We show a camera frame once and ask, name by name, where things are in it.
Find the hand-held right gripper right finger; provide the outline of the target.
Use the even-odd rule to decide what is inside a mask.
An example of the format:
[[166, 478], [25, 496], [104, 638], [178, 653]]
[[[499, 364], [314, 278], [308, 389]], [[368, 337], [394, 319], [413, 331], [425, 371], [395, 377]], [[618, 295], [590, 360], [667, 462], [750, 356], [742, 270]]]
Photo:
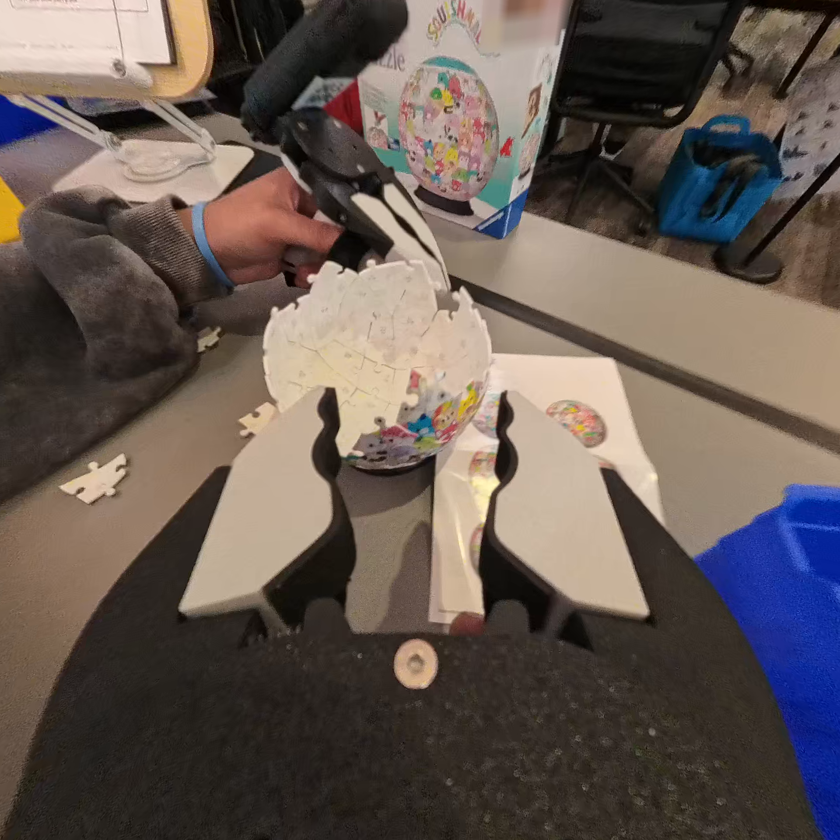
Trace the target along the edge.
[[479, 548], [486, 618], [504, 604], [557, 637], [573, 614], [646, 622], [651, 611], [597, 460], [516, 391], [500, 396], [497, 486]]

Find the person's left forearm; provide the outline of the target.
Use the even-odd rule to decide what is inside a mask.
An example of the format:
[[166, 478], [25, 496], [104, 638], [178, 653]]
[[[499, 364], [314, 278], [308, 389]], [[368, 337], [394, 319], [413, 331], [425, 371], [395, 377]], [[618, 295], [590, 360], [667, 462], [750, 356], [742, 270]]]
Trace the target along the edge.
[[132, 421], [198, 362], [198, 303], [228, 292], [174, 197], [55, 192], [1, 254], [1, 498]]

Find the person's left hand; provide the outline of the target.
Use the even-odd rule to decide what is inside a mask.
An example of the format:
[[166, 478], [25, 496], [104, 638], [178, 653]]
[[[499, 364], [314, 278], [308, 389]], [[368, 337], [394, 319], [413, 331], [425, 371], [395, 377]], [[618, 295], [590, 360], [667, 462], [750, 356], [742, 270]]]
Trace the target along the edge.
[[[312, 196], [278, 168], [209, 203], [206, 234], [236, 286], [285, 277], [306, 290], [342, 234], [317, 212]], [[178, 214], [193, 233], [190, 211]]]

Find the red fabric bag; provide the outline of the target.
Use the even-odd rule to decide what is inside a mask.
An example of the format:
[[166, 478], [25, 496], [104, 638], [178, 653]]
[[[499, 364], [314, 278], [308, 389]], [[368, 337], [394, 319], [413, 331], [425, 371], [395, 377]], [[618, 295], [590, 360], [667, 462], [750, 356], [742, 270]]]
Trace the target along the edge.
[[348, 87], [323, 106], [332, 118], [349, 126], [361, 137], [364, 136], [364, 121], [358, 79], [352, 79]]

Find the colourful puzzle box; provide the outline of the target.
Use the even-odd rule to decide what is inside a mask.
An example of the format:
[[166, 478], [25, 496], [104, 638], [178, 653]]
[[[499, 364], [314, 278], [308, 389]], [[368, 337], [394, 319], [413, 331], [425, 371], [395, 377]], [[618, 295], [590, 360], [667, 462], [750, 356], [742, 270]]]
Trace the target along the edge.
[[358, 78], [364, 139], [420, 209], [494, 239], [521, 221], [570, 2], [502, 36], [501, 2], [410, 1]]

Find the blue tote bag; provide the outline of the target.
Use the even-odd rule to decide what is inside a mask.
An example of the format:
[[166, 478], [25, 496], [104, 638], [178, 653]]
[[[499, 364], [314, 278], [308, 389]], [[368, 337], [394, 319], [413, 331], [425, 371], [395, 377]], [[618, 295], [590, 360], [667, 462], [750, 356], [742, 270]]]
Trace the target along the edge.
[[658, 189], [658, 233], [731, 243], [782, 181], [772, 139], [746, 117], [717, 115], [682, 133]]

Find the puzzle instruction sheet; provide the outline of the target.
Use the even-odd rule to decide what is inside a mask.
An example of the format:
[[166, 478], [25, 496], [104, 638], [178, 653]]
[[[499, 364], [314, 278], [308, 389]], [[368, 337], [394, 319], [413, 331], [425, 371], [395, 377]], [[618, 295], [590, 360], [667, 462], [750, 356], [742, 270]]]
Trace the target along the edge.
[[495, 475], [500, 394], [521, 393], [613, 469], [662, 525], [658, 474], [638, 436], [614, 360], [496, 353], [467, 429], [436, 458], [427, 617], [449, 625], [483, 613], [478, 560]]

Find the yellow plastic bin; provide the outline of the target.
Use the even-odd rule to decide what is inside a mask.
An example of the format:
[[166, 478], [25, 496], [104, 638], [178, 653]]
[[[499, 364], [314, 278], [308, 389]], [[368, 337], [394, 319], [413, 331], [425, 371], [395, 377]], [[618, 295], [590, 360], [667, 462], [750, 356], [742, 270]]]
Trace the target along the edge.
[[19, 240], [19, 219], [25, 209], [3, 178], [0, 180], [0, 201], [0, 242], [4, 245]]

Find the black ball stand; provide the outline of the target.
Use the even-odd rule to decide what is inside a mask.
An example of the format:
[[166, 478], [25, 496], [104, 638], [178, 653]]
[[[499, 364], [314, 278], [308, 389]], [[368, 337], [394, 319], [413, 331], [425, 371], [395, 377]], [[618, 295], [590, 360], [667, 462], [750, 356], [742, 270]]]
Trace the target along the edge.
[[387, 459], [383, 461], [374, 461], [370, 458], [364, 458], [360, 455], [350, 454], [343, 459], [346, 466], [360, 471], [362, 474], [369, 476], [401, 476], [422, 466], [433, 466], [435, 464], [436, 456], [430, 455], [427, 457], [410, 457], [405, 458], [399, 463], [391, 463]]

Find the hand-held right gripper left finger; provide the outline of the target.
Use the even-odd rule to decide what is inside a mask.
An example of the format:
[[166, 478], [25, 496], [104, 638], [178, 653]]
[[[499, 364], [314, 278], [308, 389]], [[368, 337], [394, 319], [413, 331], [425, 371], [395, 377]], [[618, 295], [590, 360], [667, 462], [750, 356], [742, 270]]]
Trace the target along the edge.
[[350, 630], [353, 524], [337, 477], [336, 392], [318, 387], [235, 457], [178, 611], [253, 612], [269, 632]]

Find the black office chair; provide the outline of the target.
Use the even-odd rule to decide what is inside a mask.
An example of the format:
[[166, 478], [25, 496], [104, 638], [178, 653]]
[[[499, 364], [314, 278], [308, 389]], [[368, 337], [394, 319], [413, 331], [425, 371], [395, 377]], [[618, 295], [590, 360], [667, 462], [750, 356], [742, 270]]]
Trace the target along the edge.
[[549, 128], [562, 120], [594, 127], [582, 150], [547, 154], [549, 173], [574, 181], [563, 215], [572, 224], [585, 189], [601, 179], [639, 212], [646, 233], [652, 204], [632, 186], [632, 169], [607, 159], [609, 129], [670, 130], [686, 121], [728, 46], [739, 1], [572, 2]]

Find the blue plastic bin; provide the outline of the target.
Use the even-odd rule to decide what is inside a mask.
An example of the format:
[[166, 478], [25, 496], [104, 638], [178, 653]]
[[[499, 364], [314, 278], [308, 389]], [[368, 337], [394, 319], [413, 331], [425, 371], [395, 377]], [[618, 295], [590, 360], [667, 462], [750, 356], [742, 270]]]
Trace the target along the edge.
[[782, 503], [695, 558], [752, 646], [822, 835], [839, 838], [839, 489]]

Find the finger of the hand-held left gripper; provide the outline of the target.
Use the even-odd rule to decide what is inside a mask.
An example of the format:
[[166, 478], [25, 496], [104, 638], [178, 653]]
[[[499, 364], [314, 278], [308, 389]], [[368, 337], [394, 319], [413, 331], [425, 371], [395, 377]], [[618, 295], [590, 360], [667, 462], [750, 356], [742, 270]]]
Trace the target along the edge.
[[402, 224], [389, 210], [385, 202], [375, 196], [365, 193], [356, 193], [352, 197], [355, 207], [360, 210], [364, 218], [373, 223], [390, 245], [381, 256], [384, 263], [396, 263], [397, 261], [412, 262], [420, 261], [425, 264], [427, 273], [440, 291], [451, 291], [445, 287], [440, 268], [430, 259], [424, 251], [417, 246], [417, 242], [408, 235], [404, 224]]
[[444, 285], [447, 289], [450, 289], [449, 273], [438, 242], [425, 217], [421, 214], [403, 184], [399, 181], [385, 182], [382, 188], [382, 197], [395, 218], [404, 224], [408, 235], [440, 268]]

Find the colourful puzzle ball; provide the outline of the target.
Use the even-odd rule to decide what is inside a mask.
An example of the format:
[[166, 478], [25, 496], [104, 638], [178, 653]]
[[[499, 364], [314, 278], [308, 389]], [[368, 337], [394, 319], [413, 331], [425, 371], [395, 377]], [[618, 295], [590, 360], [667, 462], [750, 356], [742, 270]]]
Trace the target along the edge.
[[437, 288], [420, 261], [329, 261], [307, 295], [273, 308], [262, 339], [266, 388], [278, 413], [318, 387], [336, 392], [342, 458], [437, 455], [463, 433], [488, 385], [484, 319], [467, 292]]

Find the blue storage bin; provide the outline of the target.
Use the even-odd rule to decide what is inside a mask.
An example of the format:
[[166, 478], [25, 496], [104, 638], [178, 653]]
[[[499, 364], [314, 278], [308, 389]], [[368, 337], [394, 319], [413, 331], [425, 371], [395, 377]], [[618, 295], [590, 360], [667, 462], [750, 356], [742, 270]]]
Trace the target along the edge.
[[0, 121], [1, 146], [22, 142], [59, 127], [35, 112], [20, 108], [4, 95], [1, 95]]

